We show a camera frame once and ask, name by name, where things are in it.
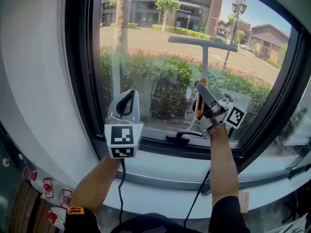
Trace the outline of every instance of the lamp post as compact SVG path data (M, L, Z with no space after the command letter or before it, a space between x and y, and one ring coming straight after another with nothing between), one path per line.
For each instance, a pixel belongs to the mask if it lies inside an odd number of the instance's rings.
M247 8L247 5L245 4L245 0L235 0L235 2L232 3L232 11L234 13L234 19L233 19L233 23L231 25L232 37L230 39L230 45L232 45L232 43L233 43L235 31L237 29L237 24L238 24L238 20L239 20L239 14L240 13L241 13L241 15L244 14L246 8ZM228 61L229 54L230 54L230 51L227 52L227 55L226 55L225 60L224 60L224 65L223 65L224 70L225 70L225 66L226 66L227 61Z
M189 25L189 21L190 21L190 15L188 15L188 21L187 21L187 29L186 29L186 35L187 35L187 31L188 31L188 25Z

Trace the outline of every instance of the building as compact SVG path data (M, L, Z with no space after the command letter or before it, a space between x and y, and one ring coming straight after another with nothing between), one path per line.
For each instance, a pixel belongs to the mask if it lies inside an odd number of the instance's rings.
M275 62L283 44L288 44L289 36L272 24L262 24L252 27L248 43L256 39L256 49L259 53L265 53Z
M246 44L248 42L248 38L249 38L249 35L250 35L250 28L251 28L251 25L249 23L239 19L239 23L237 25L237 29L236 29L236 32L235 32L235 35L234 35L234 40L237 40L238 30L243 30L244 33L245 33L245 36L242 37L241 44ZM220 20L219 23L218 23L217 32L223 33L228 38L229 37L229 33L226 31L227 29L231 29L231 25L230 25L229 21L225 22L223 20Z
M170 13L167 26L187 27L198 31L201 25L206 25L205 33L213 35L216 28L216 18L220 14L223 0L179 0L180 10ZM157 0L132 0L130 22L137 23L139 27L152 27L153 24L162 24L163 15L156 9ZM115 22L115 9L108 8L109 0L102 0L101 22L110 26Z

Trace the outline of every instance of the window frame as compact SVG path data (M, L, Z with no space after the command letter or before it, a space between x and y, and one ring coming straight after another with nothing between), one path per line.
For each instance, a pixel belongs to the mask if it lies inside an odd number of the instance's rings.
M310 41L310 34L278 1L260 1L290 22L292 31L283 66L264 106L240 141L230 143L239 173L260 156L285 126L311 75L307 63L310 48L306 44ZM66 0L69 75L83 125L99 159L107 153L104 138L106 111L103 109L106 101L101 87L100 9L101 0ZM191 137L189 144L177 145L167 141L165 136L166 133L144 129L140 150L210 160L209 141Z

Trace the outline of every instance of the black sleeve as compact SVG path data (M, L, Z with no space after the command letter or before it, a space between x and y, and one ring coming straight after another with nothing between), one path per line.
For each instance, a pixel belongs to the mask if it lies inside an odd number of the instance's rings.
M65 232L100 233L95 215L84 207L72 206L67 209Z
M241 214L239 199L228 196L219 200L213 207L209 232L250 233Z

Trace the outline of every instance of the forearm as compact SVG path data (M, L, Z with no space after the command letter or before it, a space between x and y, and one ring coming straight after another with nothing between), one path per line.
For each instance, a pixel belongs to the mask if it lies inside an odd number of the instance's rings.
M120 164L119 159L105 156L78 184L70 206L83 206L96 213L107 196Z
M238 172L231 153L225 125L213 129L211 139L210 186L213 205L227 196L238 196Z

